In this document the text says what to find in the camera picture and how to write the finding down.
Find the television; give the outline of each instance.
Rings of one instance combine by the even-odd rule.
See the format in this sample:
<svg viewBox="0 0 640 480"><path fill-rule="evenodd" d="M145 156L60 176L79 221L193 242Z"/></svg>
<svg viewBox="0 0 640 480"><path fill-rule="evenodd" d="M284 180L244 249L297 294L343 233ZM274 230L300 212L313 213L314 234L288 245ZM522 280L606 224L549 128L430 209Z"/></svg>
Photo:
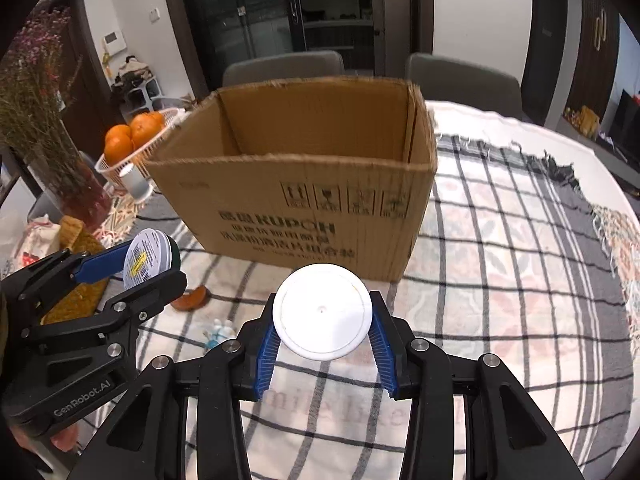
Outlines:
<svg viewBox="0 0 640 480"><path fill-rule="evenodd" d="M609 129L609 137L620 151L636 164L640 160L640 105L624 90Z"/></svg>

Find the tablecloth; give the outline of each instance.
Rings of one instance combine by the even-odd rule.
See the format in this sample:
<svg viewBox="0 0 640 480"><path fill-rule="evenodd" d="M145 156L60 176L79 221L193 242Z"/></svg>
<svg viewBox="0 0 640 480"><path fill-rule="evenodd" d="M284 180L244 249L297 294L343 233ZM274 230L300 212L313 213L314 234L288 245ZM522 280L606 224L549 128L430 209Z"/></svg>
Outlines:
<svg viewBox="0 0 640 480"><path fill-rule="evenodd" d="M438 160L403 279L365 284L448 353L498 354L585 478L604 478L626 431L633 373L620 280L594 231L591 206L572 172L550 158L443 136ZM140 212L132 235L146 227L176 239L188 288L205 283L210 296L201 310L168 306L141 327L140 369L158 354L200 357L216 318L238 328L259 316L291 272L205 252L160 194ZM108 296L120 290L116 278ZM112 405L85 417L86 436ZM463 478L462 400L455 406L454 477ZM193 399L187 478L196 478L195 407ZM262 402L243 402L241 409L255 478L398 477L410 402L393 401L381 389L367 342L325 363L281 346L271 389Z"/></svg>

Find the open cardboard box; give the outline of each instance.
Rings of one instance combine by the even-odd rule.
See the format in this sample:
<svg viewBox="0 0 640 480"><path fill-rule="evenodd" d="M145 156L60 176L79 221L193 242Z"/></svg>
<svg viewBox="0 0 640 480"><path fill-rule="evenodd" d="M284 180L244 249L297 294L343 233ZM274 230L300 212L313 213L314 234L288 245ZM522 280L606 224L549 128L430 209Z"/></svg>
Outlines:
<svg viewBox="0 0 640 480"><path fill-rule="evenodd" d="M417 86L341 77L221 88L147 167L207 251L391 281L413 249L437 160Z"/></svg>

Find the white plastic basket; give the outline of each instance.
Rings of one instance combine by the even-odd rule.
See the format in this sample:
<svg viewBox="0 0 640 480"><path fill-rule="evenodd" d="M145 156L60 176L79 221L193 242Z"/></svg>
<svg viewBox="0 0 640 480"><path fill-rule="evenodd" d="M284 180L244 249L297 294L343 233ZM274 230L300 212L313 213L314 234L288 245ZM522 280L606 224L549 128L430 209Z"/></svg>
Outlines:
<svg viewBox="0 0 640 480"><path fill-rule="evenodd" d="M98 162L95 163L96 171L109 180L115 187L124 188L118 175L122 168L130 162L133 162L133 164L138 167L145 178L149 178L149 172L146 170L145 161L149 160L152 153L167 139L172 126L181 121L187 115L187 113L181 108L166 108L165 110L160 110L160 113L164 116L164 128L160 130L148 143L144 146L140 146L135 152L131 153L131 155L126 158L123 158L115 166L109 166L107 164L104 160L104 154L102 154L98 159Z"/></svg>

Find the sliding glass door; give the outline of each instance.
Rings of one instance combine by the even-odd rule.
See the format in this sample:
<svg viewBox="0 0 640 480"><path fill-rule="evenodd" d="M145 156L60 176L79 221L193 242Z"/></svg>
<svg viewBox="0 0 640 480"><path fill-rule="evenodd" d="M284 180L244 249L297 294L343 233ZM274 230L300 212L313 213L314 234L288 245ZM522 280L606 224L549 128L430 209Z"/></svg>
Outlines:
<svg viewBox="0 0 640 480"><path fill-rule="evenodd" d="M300 0L184 0L210 90L227 66L306 50Z"/></svg>

